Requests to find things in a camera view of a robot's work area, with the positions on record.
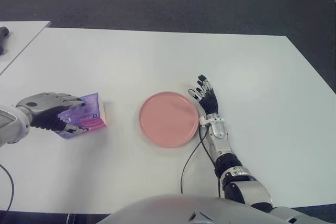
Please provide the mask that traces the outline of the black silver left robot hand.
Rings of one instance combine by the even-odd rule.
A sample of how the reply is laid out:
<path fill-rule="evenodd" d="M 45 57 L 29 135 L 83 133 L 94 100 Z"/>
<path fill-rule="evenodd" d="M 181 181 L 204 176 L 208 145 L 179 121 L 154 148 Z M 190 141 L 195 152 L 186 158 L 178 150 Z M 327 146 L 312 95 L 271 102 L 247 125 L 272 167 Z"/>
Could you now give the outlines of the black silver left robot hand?
<path fill-rule="evenodd" d="M 28 117 L 30 126 L 54 132 L 82 133 L 84 128 L 66 123 L 59 114 L 76 106 L 84 106 L 79 98 L 66 93 L 43 92 L 16 104 Z"/>

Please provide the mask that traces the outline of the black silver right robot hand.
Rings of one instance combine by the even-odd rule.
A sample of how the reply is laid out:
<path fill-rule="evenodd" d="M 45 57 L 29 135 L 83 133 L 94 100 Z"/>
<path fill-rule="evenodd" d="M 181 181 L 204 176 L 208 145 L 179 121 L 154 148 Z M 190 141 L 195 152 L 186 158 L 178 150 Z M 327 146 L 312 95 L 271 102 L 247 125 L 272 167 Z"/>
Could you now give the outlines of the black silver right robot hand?
<path fill-rule="evenodd" d="M 199 103 L 206 116 L 218 114 L 218 102 L 210 81 L 201 74 L 197 84 L 196 89 L 188 89 L 189 95 Z"/>

